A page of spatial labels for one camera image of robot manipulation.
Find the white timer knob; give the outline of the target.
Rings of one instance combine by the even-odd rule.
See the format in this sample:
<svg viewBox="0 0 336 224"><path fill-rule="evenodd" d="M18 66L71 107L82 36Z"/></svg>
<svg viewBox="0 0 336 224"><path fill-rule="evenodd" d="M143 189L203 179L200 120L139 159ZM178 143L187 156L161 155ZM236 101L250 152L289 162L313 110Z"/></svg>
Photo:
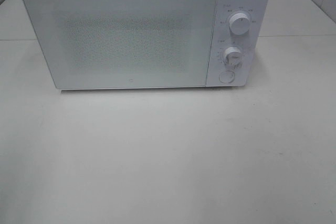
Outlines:
<svg viewBox="0 0 336 224"><path fill-rule="evenodd" d="M228 47L224 50L224 63L227 66L236 66L241 63L243 53L238 47Z"/></svg>

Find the round white door button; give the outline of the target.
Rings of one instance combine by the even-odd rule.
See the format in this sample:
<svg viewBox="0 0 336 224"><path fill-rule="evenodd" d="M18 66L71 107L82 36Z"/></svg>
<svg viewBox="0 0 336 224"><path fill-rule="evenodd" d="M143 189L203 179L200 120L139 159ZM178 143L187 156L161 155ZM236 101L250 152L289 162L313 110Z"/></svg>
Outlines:
<svg viewBox="0 0 336 224"><path fill-rule="evenodd" d="M232 83L235 79L235 73L230 70L223 71L219 77L219 81L224 84Z"/></svg>

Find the upper white power knob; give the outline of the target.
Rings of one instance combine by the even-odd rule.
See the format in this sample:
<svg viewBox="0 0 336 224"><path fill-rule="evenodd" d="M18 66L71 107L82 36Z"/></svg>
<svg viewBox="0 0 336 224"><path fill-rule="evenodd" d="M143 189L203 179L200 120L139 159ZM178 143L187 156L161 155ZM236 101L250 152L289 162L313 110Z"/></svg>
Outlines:
<svg viewBox="0 0 336 224"><path fill-rule="evenodd" d="M246 12L236 12L229 18L229 28L234 35L243 35L249 31L251 18Z"/></svg>

